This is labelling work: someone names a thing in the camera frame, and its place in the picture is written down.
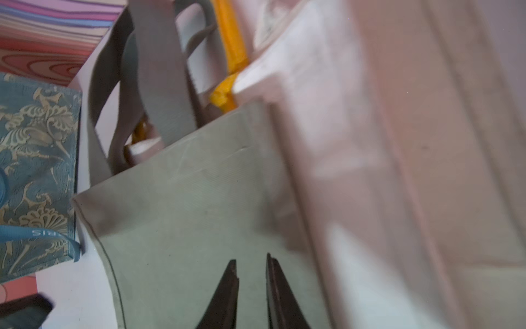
gray tote bag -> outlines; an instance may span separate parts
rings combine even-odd
[[[207,28],[190,41],[213,33]],[[280,262],[310,327],[329,328],[267,106],[254,101],[200,123],[173,10],[160,0],[130,0],[93,79],[92,187],[72,202],[105,265],[119,328],[196,327],[230,259],[239,277],[237,327],[268,328],[267,253]],[[106,157],[93,127],[118,81],[117,131]],[[168,146],[127,169],[115,145],[144,112]]]

yellow fabric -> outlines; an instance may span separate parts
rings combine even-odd
[[[217,25],[225,54],[228,74],[242,71],[248,65],[247,49],[239,31],[236,13],[230,0],[211,0],[216,12]]]
[[[249,59],[230,0],[211,0],[211,2],[225,48],[229,76],[212,92],[210,102],[219,107],[223,113],[227,113],[237,107],[231,89],[238,73],[248,66]]]
[[[146,139],[146,133],[147,133],[147,127],[146,123],[148,122],[148,118],[144,116],[137,127],[133,130],[133,133],[131,134],[131,143],[135,144],[140,141],[144,141]]]
[[[229,75],[217,85],[216,89],[210,95],[210,102],[219,107],[223,113],[230,112],[237,107],[231,90],[238,75],[239,72]]]

colorful striped pattern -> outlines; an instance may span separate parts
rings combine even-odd
[[[0,0],[0,71],[68,85],[126,0]]]

shopping bag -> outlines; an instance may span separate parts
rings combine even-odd
[[[78,260],[75,215],[81,94],[0,73],[0,283]]]
[[[195,327],[225,264],[236,259],[237,326],[267,327],[270,252],[309,324],[328,328],[316,262],[268,108],[254,101],[201,126],[169,6],[130,1],[133,24],[127,11],[116,22],[88,95],[92,187],[72,201],[105,265],[117,323]],[[123,51],[132,34],[135,62],[124,59]],[[138,70],[113,69],[115,62]],[[113,175],[111,154],[102,152],[94,124],[117,81],[117,127],[129,118],[130,107],[123,104],[144,106],[167,147]],[[136,83],[136,94],[126,89],[129,83]]]

bag handle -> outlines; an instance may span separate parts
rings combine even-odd
[[[173,13],[177,16],[192,4],[203,8],[207,26],[190,38],[183,53]],[[196,114],[200,113],[200,103],[186,68],[186,58],[216,29],[214,7],[209,0],[177,0],[173,4],[165,0],[129,2],[97,58],[88,92],[92,186],[128,169],[124,146],[145,112],[165,145],[198,127],[200,118]],[[117,127],[106,160],[94,126],[118,81]]]
[[[3,169],[0,169],[0,207],[8,199],[9,180]],[[74,239],[54,230],[39,227],[21,227],[0,225],[0,243],[18,241],[30,238],[62,238],[66,240],[73,249],[73,260],[76,262],[80,258],[80,244]]]

